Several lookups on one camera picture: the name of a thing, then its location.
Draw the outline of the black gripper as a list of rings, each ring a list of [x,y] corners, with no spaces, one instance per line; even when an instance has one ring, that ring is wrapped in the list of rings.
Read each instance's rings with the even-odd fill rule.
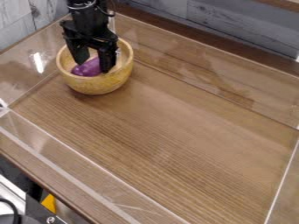
[[[90,58],[88,47],[99,48],[100,44],[116,43],[118,35],[108,28],[108,20],[116,13],[106,5],[70,5],[71,20],[63,20],[63,37],[71,56],[82,65]],[[99,66],[106,74],[116,65],[118,48],[104,45],[98,50]]]

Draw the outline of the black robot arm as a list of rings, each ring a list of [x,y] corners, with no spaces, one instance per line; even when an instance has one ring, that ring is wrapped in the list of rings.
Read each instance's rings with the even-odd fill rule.
[[[118,35],[108,28],[116,12],[108,10],[107,0],[67,0],[71,20],[62,20],[63,37],[71,56],[79,65],[98,52],[99,67],[107,73],[118,63]]]

